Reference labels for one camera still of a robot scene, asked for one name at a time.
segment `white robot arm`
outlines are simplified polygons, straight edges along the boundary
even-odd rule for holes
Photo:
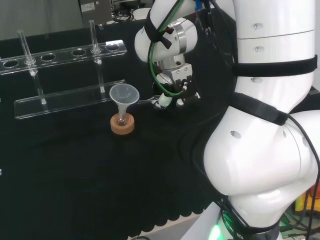
[[[175,0],[156,0],[150,19],[157,28]],[[316,0],[233,0],[239,64],[287,63],[315,57]],[[195,11],[193,0],[184,0],[174,20]],[[189,21],[181,24],[185,52],[197,42]],[[156,44],[154,61],[181,53],[178,33],[165,33],[172,42],[166,49]],[[135,48],[147,61],[150,40],[141,29]],[[308,94],[314,73],[237,78],[235,92],[289,114]],[[320,153],[320,112],[293,115]],[[229,106],[212,133],[204,152],[204,167],[212,185],[229,200],[240,217],[253,228],[275,226],[288,206],[315,184],[318,167],[304,135],[291,121],[277,125]],[[224,239],[233,239],[223,218],[219,226]],[[273,231],[270,240],[281,240]]]

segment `wires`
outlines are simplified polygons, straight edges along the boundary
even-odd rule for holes
[[[115,23],[121,24],[121,23],[132,21],[132,20],[136,20],[133,13],[129,10],[127,11],[127,10],[121,10],[121,9],[114,9],[112,10],[112,13],[114,15],[114,18],[112,19],[114,23],[112,24],[115,24]]]
[[[173,7],[171,8],[170,12],[168,13],[168,15],[164,18],[164,20],[162,21],[162,23],[160,24],[160,26],[158,27],[157,31],[158,32],[163,32],[167,26],[169,25],[169,23],[172,21],[172,19],[174,18],[174,16],[176,15],[177,11],[179,10],[181,4],[184,2],[184,0],[177,0],[175,2],[175,4],[173,5]],[[154,71],[154,67],[153,67],[153,56],[154,56],[154,50],[155,50],[155,43],[154,42],[150,42],[150,46],[149,46],[149,50],[148,50],[148,70],[150,75],[153,77],[154,81],[157,83],[157,85],[161,88],[161,90],[166,93],[168,96],[170,97],[176,97],[182,94],[182,92],[178,92],[178,93],[173,93],[168,91],[157,79],[157,76],[155,74]]]
[[[318,190],[318,185],[319,185],[319,181],[320,181],[320,160],[319,160],[319,156],[317,154],[317,151],[314,147],[314,145],[312,144],[309,136],[307,135],[306,131],[304,130],[304,128],[297,122],[297,120],[295,120],[291,115],[289,115],[289,119],[300,129],[300,131],[302,132],[303,136],[305,137],[306,141],[308,142],[311,151],[315,157],[316,160],[316,164],[318,166],[318,174],[316,176],[316,182],[315,182],[315,188],[314,188],[314,194],[312,196],[312,202],[311,202],[311,212],[310,212],[310,218],[309,218],[309,225],[308,225],[308,229],[307,229],[307,233],[305,236],[305,239],[309,239],[310,234],[311,234],[311,228],[312,228],[312,221],[313,221],[313,215],[315,212],[315,203],[316,203],[316,196],[317,194],[315,194]]]
[[[232,41],[232,55],[233,55],[233,60],[237,64],[238,63],[238,49],[237,49],[237,37],[233,34],[233,31],[231,30],[229,24],[227,23],[225,14],[223,10],[219,7],[219,5],[216,3],[216,0],[209,0],[214,8],[217,10],[219,13],[220,17],[222,18],[222,21],[225,25],[225,28],[227,29],[227,33],[229,37],[231,38]]]

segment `test tube rack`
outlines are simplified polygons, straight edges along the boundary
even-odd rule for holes
[[[104,82],[102,74],[102,58],[124,55],[127,48],[122,40],[98,43],[95,22],[90,23],[91,45],[59,49],[31,54],[23,31],[18,35],[24,55],[0,59],[0,75],[14,74],[29,71],[38,96],[19,99],[14,102],[16,119],[26,119],[44,114],[56,113],[69,109],[94,105],[111,101],[109,90],[116,84],[125,83],[125,80]],[[38,77],[38,69],[93,60],[96,65],[97,85],[72,89],[68,91],[44,94]]]

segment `black tablecloth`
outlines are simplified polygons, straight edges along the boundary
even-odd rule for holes
[[[121,39],[128,50],[103,59],[105,81],[125,79],[140,99],[148,99],[152,79],[134,48],[143,25],[113,24],[97,29],[97,37]],[[117,112],[113,102],[17,120],[14,101],[36,96],[36,89],[28,71],[0,76],[0,239],[126,240],[168,219],[199,214],[212,202],[215,194],[193,160],[202,166],[206,138],[226,109],[234,81],[199,27],[198,32],[197,46],[186,57],[201,103],[167,111],[133,106],[136,128],[128,136],[110,129]],[[91,40],[89,29],[78,29],[27,42],[37,53]],[[18,39],[0,42],[2,58],[22,54]],[[45,94],[98,83],[91,61],[41,68],[38,75]]]

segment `green cable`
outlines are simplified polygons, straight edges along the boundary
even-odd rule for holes
[[[152,73],[152,76],[153,76],[155,82],[169,96],[171,96],[171,97],[179,96],[182,92],[178,92],[178,93],[170,92],[167,89],[165,89],[165,87],[162,86],[162,84],[158,81],[157,76],[156,76],[155,71],[154,71],[153,62],[152,62],[152,59],[153,59],[153,56],[154,56],[154,50],[155,50],[155,44],[153,43],[152,47],[151,47],[151,53],[150,53],[150,68],[151,68],[151,73]]]
[[[176,15],[176,13],[178,12],[180,6],[182,5],[182,3],[184,2],[184,0],[180,0],[180,2],[177,4],[177,6],[175,7],[175,9],[173,10],[173,12],[171,13],[170,17],[167,19],[167,21],[165,21],[165,23],[163,24],[163,26],[160,28],[160,32],[163,32],[167,26],[169,25],[169,23],[171,23],[171,20],[174,18],[174,16]]]
[[[167,26],[169,25],[169,23],[171,22],[171,20],[174,18],[174,16],[176,15],[177,11],[179,10],[181,4],[184,2],[184,0],[180,0],[180,2],[177,4],[177,6],[175,7],[175,9],[173,10],[173,12],[171,13],[170,17],[167,19],[167,21],[165,21],[165,23],[163,24],[163,26],[160,28],[160,32],[163,32]],[[151,47],[151,52],[150,52],[150,68],[151,68],[151,73],[152,76],[154,78],[154,81],[158,84],[158,86],[166,93],[168,94],[170,97],[175,97],[175,96],[179,96],[182,94],[181,92],[178,93],[173,93],[168,91],[167,89],[165,89],[165,87],[158,81],[157,76],[155,74],[154,71],[154,67],[153,67],[153,58],[154,58],[154,50],[155,50],[155,43],[152,44]]]

